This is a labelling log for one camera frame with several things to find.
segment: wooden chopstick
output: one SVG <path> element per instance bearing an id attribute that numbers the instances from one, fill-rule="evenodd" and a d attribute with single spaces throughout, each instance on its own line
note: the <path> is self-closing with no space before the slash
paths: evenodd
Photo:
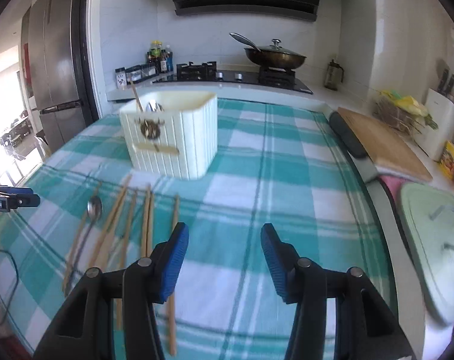
<path id="1" fill-rule="evenodd" d="M 124 208 L 125 197 L 127 196 L 127 190 L 124 191 L 122 195 L 122 199 L 120 200 L 120 204 L 118 205 L 117 212 L 115 214 L 113 225 L 110 227 L 110 231 L 107 233 L 105 237 L 104 244 L 101 247 L 101 252 L 99 253 L 99 257 L 97 259 L 97 265 L 101 271 L 105 272 L 107 269 L 108 260 L 110 257 L 110 249 L 112 248 L 112 244 L 114 243 L 115 238 L 115 230 L 117 229 L 118 220 L 122 215 L 122 209 Z"/>
<path id="2" fill-rule="evenodd" d="M 178 195 L 175 196 L 174 214 L 172 215 L 172 232 L 178 222 L 178 206 L 180 204 L 180 198 Z M 169 353 L 170 356 L 177 355 L 177 327 L 175 323 L 175 293 L 172 292 L 168 299 L 168 330 L 169 330 Z"/>
<path id="3" fill-rule="evenodd" d="M 144 112 L 144 109 L 142 108 L 142 104 L 139 99 L 139 95 L 137 94 L 137 89 L 135 88 L 135 84 L 133 83 L 132 80 L 130 80 L 130 85 L 132 86 L 132 90 L 134 91 L 135 101 L 137 102 L 137 105 L 140 108 L 140 112 Z"/>
<path id="4" fill-rule="evenodd" d="M 90 197 L 94 197 L 99 192 L 100 186 L 102 185 L 102 181 L 97 184 L 96 189 L 93 192 L 93 195 Z M 69 284 L 70 275 L 72 274 L 73 270 L 73 262 L 75 252 L 77 252 L 77 248 L 79 246 L 80 235 L 82 234 L 82 230 L 84 229 L 85 223 L 87 221 L 87 208 L 85 209 L 84 213 L 82 214 L 82 218 L 79 223 L 79 227 L 77 228 L 77 233 L 75 234 L 74 241 L 72 243 L 72 247 L 70 248 L 69 257 L 67 258 L 67 265 L 65 269 L 64 280 L 62 281 L 62 293 L 66 295 L 67 285 Z"/>
<path id="5" fill-rule="evenodd" d="M 140 243 L 140 257 L 147 257 L 147 231 L 149 229 L 149 202 L 150 185 L 147 187 L 144 200 L 144 219 L 142 220 L 142 239 Z"/>
<path id="6" fill-rule="evenodd" d="M 153 249 L 153 200 L 154 200 L 153 191 L 150 192 L 150 201 L 149 201 L 149 222 L 147 230 L 147 256 L 152 254 Z"/>
<path id="7" fill-rule="evenodd" d="M 118 269 L 124 269 L 125 260 L 127 258 L 127 247 L 129 246 L 130 229 L 132 228 L 132 220 L 134 218 L 135 203 L 137 202 L 137 190 L 134 191 L 134 196 L 130 202 L 129 216 L 125 222 L 124 238 L 122 240 L 122 249 L 120 251 L 120 260 L 118 262 Z M 122 299 L 117 301 L 117 330 L 122 329 Z"/>
<path id="8" fill-rule="evenodd" d="M 118 193 L 117 199 L 115 200 L 115 203 L 112 206 L 112 209 L 110 210 L 108 217 L 104 222 L 104 227 L 102 228 L 102 232 L 99 234 L 96 245 L 90 256 L 90 260 L 89 260 L 89 264 L 88 264 L 89 268 L 93 267 L 94 264 L 96 263 L 102 243 L 104 242 L 105 236 L 107 235 L 107 231 L 108 231 L 110 225 L 112 224 L 112 220 L 114 219 L 114 216 L 117 212 L 118 205 L 120 204 L 120 201 L 122 200 L 122 197 L 123 197 L 125 191 L 127 190 L 127 186 L 129 185 L 131 178 L 132 178 L 132 175 L 128 175 L 127 178 L 125 179 L 124 185 L 123 185 L 122 189 L 120 190 L 120 192 Z"/>

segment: wok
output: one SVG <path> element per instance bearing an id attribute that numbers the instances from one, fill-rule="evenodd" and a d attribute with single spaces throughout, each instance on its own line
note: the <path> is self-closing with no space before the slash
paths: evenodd
<path id="1" fill-rule="evenodd" d="M 247 58 L 256 65 L 290 71 L 299 68 L 305 62 L 305 56 L 279 46 L 280 39 L 272 39 L 273 44 L 270 46 L 257 47 L 251 40 L 235 32 L 230 32 L 230 36 L 252 47 L 246 47 L 245 53 Z"/>

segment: black cable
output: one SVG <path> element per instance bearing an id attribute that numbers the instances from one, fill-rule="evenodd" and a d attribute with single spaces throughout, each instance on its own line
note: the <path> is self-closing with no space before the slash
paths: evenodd
<path id="1" fill-rule="evenodd" d="M 9 314 L 10 304 L 12 303 L 12 299 L 14 297 L 15 290 L 17 290 L 17 286 L 19 285 L 19 270 L 17 269 L 17 264 L 15 263 L 14 257 L 12 256 L 12 254 L 8 250 L 0 249 L 0 253 L 7 254 L 10 257 L 10 259 L 12 260 L 12 264 L 14 265 L 14 269 L 15 269 L 15 285 L 14 285 L 14 288 L 12 290 L 12 293 L 10 294 L 9 301 L 7 302 L 7 304 L 5 304 L 4 300 L 0 296 L 0 301 L 2 302 L 2 304 L 3 304 L 4 308 L 5 308 L 4 316 L 2 317 L 1 322 L 0 322 L 0 326 L 1 326 L 1 325 L 3 325 L 5 320 L 7 319 L 7 315 Z"/>

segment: teal plaid tablecloth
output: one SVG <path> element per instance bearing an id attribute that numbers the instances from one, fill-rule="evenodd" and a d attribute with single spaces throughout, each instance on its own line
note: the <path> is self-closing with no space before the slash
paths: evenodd
<path id="1" fill-rule="evenodd" d="M 180 221 L 190 229 L 176 287 L 179 360 L 284 357 L 295 305 L 283 304 L 275 293 L 260 246 L 260 229 L 266 222 L 272 222 L 280 238 L 295 245 L 301 256 L 324 268 L 363 268 L 390 302 L 393 280 L 380 229 L 325 117 L 285 106 L 219 99 L 218 128 L 218 154 L 207 175 L 197 181 L 134 171 L 115 115 L 72 139 L 29 179 L 26 186 L 41 196 L 41 205 L 0 216 L 0 248 L 12 252 L 20 270 L 10 316 L 28 348 L 35 349 L 63 302 L 65 259 L 87 200 L 102 180 L 105 214 L 87 240 L 80 271 L 128 173 L 132 180 L 110 269 L 117 268 L 118 240 L 134 188 L 142 192 L 128 264 L 139 257 L 143 191 L 148 184 L 156 193 L 154 243 L 169 236 L 177 193 Z M 5 298 L 13 279 L 9 260 L 0 256 L 0 293 Z M 333 352 L 333 310 L 329 302 L 325 358 Z M 165 345 L 164 306 L 156 312 Z M 118 358 L 123 357 L 122 345 L 117 332 Z"/>

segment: refrigerator handle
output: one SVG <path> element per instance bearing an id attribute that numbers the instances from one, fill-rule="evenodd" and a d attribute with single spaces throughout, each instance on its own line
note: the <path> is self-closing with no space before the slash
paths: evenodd
<path id="1" fill-rule="evenodd" d="M 45 108 L 39 112 L 41 115 L 45 114 L 51 114 L 53 112 L 57 111 L 64 111 L 66 109 L 71 109 L 71 108 L 81 108 L 84 105 L 82 100 L 74 100 L 68 103 L 62 103 L 59 105 L 54 105 L 53 107 Z"/>
<path id="2" fill-rule="evenodd" d="M 52 7 L 52 0 L 49 0 L 49 6 L 47 8 L 47 24 L 50 23 L 50 9 Z"/>

